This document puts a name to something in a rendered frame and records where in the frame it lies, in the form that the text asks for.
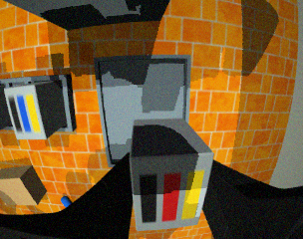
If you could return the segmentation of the tan rectangular block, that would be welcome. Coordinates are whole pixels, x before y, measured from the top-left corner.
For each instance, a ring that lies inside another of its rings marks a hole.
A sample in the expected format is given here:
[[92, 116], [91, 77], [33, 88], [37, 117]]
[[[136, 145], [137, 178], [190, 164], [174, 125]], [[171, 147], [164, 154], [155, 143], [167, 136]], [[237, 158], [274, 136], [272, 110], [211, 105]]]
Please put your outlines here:
[[0, 198], [5, 206], [37, 206], [47, 192], [32, 164], [0, 168]]

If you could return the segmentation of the blue cylinder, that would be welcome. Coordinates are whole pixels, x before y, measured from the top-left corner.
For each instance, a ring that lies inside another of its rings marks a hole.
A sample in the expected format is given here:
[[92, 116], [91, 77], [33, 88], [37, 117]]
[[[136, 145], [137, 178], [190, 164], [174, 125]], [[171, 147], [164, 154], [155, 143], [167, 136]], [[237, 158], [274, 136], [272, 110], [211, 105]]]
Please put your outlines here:
[[67, 195], [64, 195], [63, 198], [61, 198], [61, 203], [64, 204], [65, 207], [71, 206], [71, 200], [68, 199]]

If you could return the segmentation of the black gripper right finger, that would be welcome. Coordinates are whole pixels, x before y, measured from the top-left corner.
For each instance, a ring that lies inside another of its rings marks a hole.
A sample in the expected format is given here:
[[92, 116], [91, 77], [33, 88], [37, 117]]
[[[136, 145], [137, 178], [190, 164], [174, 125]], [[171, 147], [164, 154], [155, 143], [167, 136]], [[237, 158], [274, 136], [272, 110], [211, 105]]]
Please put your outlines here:
[[270, 186], [213, 160], [202, 210], [214, 239], [290, 239], [303, 224], [303, 186]]

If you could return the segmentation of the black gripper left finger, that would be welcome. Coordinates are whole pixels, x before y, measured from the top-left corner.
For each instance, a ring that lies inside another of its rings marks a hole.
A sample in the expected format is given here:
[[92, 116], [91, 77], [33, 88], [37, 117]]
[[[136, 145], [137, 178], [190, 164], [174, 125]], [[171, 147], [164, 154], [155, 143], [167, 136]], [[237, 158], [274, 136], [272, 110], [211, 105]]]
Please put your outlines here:
[[133, 195], [129, 151], [71, 206], [45, 214], [0, 214], [0, 239], [129, 239]]

